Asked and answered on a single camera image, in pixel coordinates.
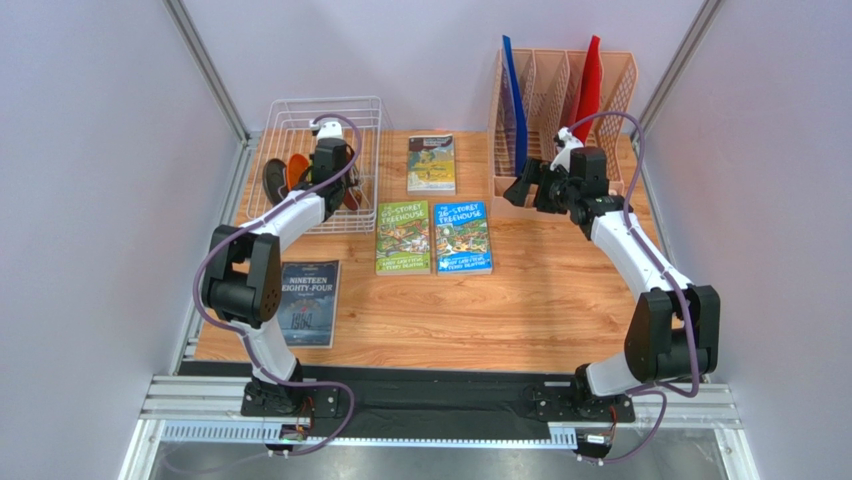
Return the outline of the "red floral plate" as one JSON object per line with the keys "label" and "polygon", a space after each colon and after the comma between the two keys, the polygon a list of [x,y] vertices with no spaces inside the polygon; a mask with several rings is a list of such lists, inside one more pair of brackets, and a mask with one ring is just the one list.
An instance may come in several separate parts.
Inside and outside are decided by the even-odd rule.
{"label": "red floral plate", "polygon": [[360,185],[359,181],[349,181],[345,182],[346,189],[344,191],[344,197],[342,200],[342,205],[349,211],[357,211],[361,208],[361,202],[363,200],[363,189]]}

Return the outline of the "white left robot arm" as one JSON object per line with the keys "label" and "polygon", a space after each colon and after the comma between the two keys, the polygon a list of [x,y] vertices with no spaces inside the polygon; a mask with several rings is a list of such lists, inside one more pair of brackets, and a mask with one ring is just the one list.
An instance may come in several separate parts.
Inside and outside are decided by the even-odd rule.
{"label": "white left robot arm", "polygon": [[283,293],[281,255],[336,212],[359,155],[359,147],[342,139],[319,140],[309,182],[252,222],[218,226],[195,273],[193,302],[202,320],[238,337],[253,381],[264,387],[290,391],[303,385],[299,360],[275,318]]}

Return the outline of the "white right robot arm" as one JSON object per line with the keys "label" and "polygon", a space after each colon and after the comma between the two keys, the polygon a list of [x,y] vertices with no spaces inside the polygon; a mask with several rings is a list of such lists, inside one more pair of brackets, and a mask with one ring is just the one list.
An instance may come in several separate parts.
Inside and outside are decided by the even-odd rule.
{"label": "white right robot arm", "polygon": [[721,300],[668,262],[641,228],[628,201],[613,195],[608,159],[597,147],[564,148],[552,162],[530,158],[503,196],[542,213],[568,215],[610,259],[636,300],[621,353],[577,371],[593,397],[697,384],[718,365]]}

